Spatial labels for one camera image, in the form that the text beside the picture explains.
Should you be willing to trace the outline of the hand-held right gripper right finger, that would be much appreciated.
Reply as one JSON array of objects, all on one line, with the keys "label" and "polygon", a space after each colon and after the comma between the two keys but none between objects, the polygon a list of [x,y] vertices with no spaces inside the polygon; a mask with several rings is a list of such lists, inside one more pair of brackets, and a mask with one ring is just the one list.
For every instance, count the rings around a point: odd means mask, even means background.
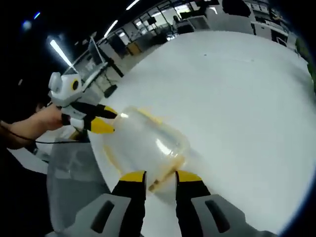
[{"label": "hand-held right gripper right finger", "polygon": [[211,194],[196,174],[177,170],[176,216],[183,237],[275,237],[249,225],[245,214],[220,195]]}]

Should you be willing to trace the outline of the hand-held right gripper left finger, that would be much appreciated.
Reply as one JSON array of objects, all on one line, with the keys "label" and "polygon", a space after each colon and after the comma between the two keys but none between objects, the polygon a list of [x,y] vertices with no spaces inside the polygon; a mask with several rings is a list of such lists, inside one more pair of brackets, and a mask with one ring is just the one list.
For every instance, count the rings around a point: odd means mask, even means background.
[{"label": "hand-held right gripper left finger", "polygon": [[146,171],[123,175],[110,194],[80,211],[75,237],[138,237],[145,217]]}]

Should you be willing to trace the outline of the person's left hand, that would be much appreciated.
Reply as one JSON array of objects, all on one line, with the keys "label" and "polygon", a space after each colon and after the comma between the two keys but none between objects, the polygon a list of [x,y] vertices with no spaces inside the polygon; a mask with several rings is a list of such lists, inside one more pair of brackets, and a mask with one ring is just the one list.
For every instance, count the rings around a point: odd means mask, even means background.
[{"label": "person's left hand", "polygon": [[41,109],[35,113],[34,116],[37,124],[44,129],[44,131],[57,130],[63,126],[62,113],[53,104]]}]

